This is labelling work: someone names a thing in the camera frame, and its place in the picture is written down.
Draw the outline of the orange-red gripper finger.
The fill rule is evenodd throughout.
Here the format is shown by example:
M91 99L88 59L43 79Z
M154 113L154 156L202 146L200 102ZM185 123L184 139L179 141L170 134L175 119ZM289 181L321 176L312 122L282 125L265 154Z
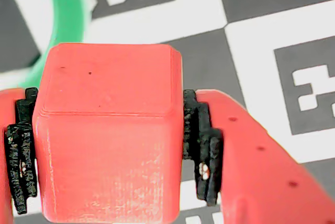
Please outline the orange-red gripper finger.
M334 200L237 101L186 89L183 158L225 223L334 223Z
M37 197L32 115L38 89L1 91L1 223L13 223L13 210L27 213L27 199Z

